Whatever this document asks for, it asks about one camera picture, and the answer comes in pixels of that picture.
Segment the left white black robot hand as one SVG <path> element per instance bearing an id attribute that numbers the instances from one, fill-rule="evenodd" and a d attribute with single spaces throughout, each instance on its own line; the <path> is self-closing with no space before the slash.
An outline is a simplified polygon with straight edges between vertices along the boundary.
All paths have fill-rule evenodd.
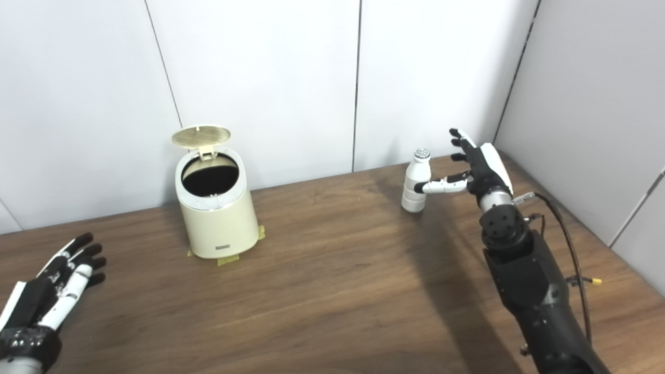
<path id="1" fill-rule="evenodd" d="M 2 311 L 2 373 L 47 373 L 62 352 L 60 330 L 107 264 L 90 232 L 75 237 L 28 281 L 16 282 Z"/>

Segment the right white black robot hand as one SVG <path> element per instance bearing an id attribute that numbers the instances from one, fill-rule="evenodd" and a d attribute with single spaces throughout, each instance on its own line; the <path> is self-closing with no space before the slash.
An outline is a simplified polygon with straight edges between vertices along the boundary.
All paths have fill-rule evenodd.
<path id="1" fill-rule="evenodd" d="M 441 179 L 414 184 L 417 194 L 458 193 L 466 190 L 476 198 L 482 213 L 494 207 L 513 204 L 512 182 L 508 171 L 491 143 L 477 146 L 463 130 L 451 128 L 451 143 L 461 148 L 452 161 L 468 163 L 468 170 Z"/>

